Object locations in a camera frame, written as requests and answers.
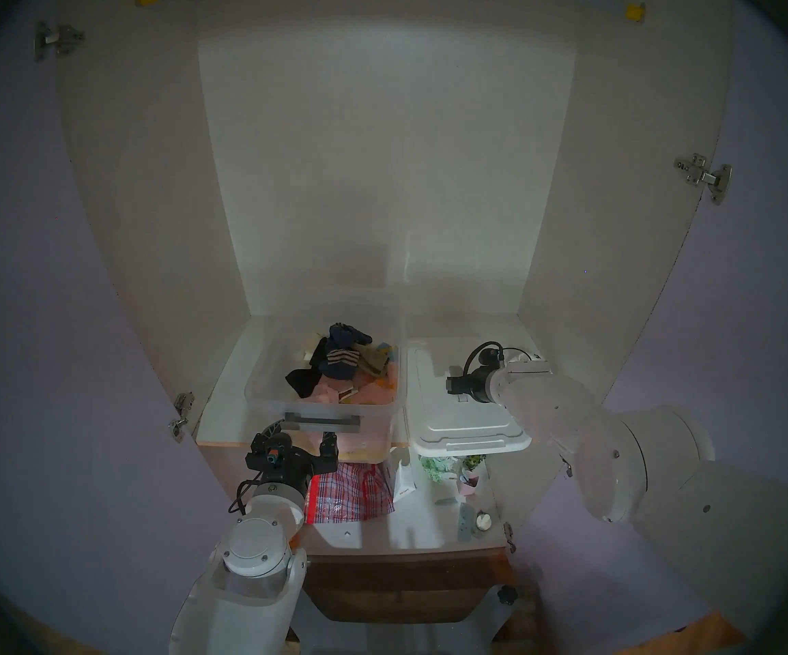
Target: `cabinet back wall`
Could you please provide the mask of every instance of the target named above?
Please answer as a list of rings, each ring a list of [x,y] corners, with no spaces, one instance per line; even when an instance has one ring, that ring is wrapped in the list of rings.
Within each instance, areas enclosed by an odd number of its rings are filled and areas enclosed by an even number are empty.
[[[201,0],[202,91],[254,315],[391,286],[516,312],[580,12],[554,0]]]

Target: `clothes pile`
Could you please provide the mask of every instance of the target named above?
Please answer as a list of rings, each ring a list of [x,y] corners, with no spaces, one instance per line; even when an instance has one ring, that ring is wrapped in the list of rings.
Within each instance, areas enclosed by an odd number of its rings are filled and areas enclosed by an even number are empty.
[[[392,404],[397,395],[397,348],[373,346],[353,326],[335,323],[327,336],[316,334],[306,348],[309,368],[285,376],[294,391],[316,404]]]

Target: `small potted plant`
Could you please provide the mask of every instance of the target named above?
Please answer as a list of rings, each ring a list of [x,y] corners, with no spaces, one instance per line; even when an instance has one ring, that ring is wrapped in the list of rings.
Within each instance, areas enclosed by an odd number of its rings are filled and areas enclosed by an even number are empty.
[[[458,493],[461,495],[472,495],[478,486],[478,474],[475,469],[482,464],[484,455],[466,455],[460,462],[460,474],[458,474]]]

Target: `white plastic lid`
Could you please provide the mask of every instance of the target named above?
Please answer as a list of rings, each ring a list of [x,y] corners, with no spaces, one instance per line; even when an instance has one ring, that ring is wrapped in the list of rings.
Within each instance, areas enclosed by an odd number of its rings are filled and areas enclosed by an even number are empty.
[[[480,404],[445,390],[450,368],[462,367],[477,344],[475,338],[429,338],[410,343],[406,419],[410,443],[419,455],[503,453],[530,445],[530,437],[502,406]]]
[[[281,562],[287,549],[284,527],[249,516],[233,528],[224,564],[236,574],[261,577]]]

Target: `clear plastic storage box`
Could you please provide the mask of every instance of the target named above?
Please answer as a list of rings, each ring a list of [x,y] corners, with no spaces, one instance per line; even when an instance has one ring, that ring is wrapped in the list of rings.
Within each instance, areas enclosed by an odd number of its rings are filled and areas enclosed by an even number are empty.
[[[406,398],[408,362],[405,320],[395,293],[377,289],[328,289],[303,293],[283,301],[275,314],[276,326],[264,344],[245,385],[245,398],[271,417],[284,418],[296,446],[317,452],[323,432],[336,432],[340,456],[349,462],[378,463],[390,448],[395,413]],[[327,335],[342,322],[373,338],[373,344],[397,348],[397,393],[392,404],[316,404],[297,395],[285,376],[306,368],[307,341],[315,333]]]

